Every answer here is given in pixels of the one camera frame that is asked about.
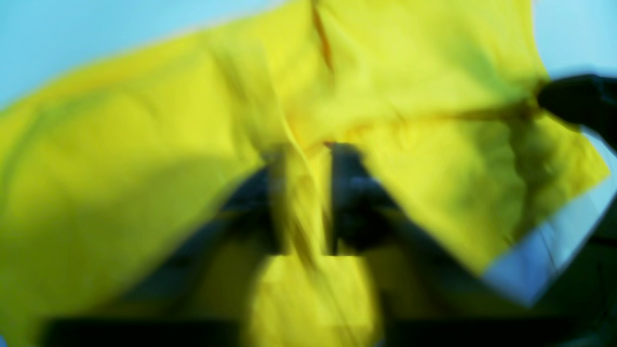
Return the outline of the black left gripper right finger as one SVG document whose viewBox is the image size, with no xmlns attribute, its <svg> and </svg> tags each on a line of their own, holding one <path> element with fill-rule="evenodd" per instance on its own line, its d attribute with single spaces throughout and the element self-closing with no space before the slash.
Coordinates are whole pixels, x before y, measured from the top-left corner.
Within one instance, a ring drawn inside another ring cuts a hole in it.
<svg viewBox="0 0 617 347">
<path fill-rule="evenodd" d="M 331 146 L 332 255 L 359 255 L 383 316 L 384 347 L 614 347 L 616 222 L 599 229 L 528 308 L 465 270 L 368 173 Z"/>
</svg>

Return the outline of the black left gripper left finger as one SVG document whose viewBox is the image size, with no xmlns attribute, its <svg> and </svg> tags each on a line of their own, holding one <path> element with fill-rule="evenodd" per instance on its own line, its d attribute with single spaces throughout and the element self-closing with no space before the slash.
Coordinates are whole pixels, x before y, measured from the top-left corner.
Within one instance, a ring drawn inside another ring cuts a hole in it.
<svg viewBox="0 0 617 347">
<path fill-rule="evenodd" d="M 176 250 L 132 287 L 81 315 L 56 318 L 44 347 L 239 347 L 259 272 L 284 252 L 277 213 L 284 145 Z"/>
</svg>

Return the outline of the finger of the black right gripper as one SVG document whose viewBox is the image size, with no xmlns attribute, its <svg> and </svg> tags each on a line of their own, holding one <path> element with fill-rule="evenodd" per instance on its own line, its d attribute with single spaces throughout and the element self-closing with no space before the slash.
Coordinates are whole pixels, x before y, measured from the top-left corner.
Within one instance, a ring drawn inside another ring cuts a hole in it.
<svg viewBox="0 0 617 347">
<path fill-rule="evenodd" d="M 538 105 L 560 119 L 595 131 L 612 148 L 617 145 L 617 80 L 594 74 L 548 83 Z"/>
</svg>

